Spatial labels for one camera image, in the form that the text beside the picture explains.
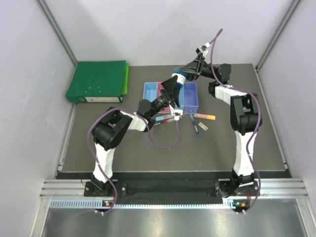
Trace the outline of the blue round tape dispenser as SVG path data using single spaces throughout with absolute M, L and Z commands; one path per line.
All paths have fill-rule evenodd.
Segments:
M 184 83 L 186 81 L 187 78 L 187 74 L 185 72 L 180 71 L 180 68 L 174 68 L 172 76 L 176 76 L 177 80 L 176 80 L 176 86 L 178 88 L 182 88 L 184 86 Z

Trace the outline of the light blue end bin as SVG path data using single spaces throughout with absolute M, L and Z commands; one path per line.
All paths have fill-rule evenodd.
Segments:
M 144 83 L 143 99 L 154 101 L 157 98 L 158 83 L 146 82 Z

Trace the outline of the light green plastic folder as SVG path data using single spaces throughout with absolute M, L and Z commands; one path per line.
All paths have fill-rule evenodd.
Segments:
M 125 64 L 125 72 L 124 72 L 124 78 L 123 78 L 123 85 L 127 87 L 128 83 L 128 73 L 129 73 L 129 63 Z

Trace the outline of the dark green ring binder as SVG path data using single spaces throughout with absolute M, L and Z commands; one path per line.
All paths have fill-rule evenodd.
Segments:
M 80 61 L 66 91 L 71 103 L 121 103 L 126 61 Z

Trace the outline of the purple plastic bin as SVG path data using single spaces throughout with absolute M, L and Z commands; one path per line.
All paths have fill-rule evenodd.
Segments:
M 195 82 L 186 82 L 184 84 L 184 113 L 197 113 L 198 104 L 198 90 Z

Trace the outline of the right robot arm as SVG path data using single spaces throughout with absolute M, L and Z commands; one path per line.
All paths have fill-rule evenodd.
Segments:
M 224 198 L 232 194 L 243 195 L 255 183 L 252 156 L 258 128 L 262 124 L 257 95 L 229 85 L 231 65 L 212 67 L 205 62 L 205 56 L 201 52 L 191 63 L 181 67 L 180 71 L 190 81 L 197 80 L 200 76 L 214 79 L 208 85 L 209 94 L 230 106 L 230 123 L 236 135 L 236 160 L 230 180 L 219 183 L 216 191 Z

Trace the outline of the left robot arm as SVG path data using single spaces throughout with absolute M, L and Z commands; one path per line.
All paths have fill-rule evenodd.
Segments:
M 92 125 L 88 134 L 93 136 L 96 149 L 95 169 L 91 177 L 96 192 L 102 196 L 111 192 L 114 152 L 128 130 L 150 131 L 155 123 L 153 117 L 167 107 L 176 120 L 180 119 L 181 113 L 175 107 L 180 107 L 179 95 L 185 80 L 185 75 L 173 73 L 170 79 L 161 83 L 160 96 L 154 101 L 141 100 L 137 112 L 131 113 L 124 109 L 109 107 Z

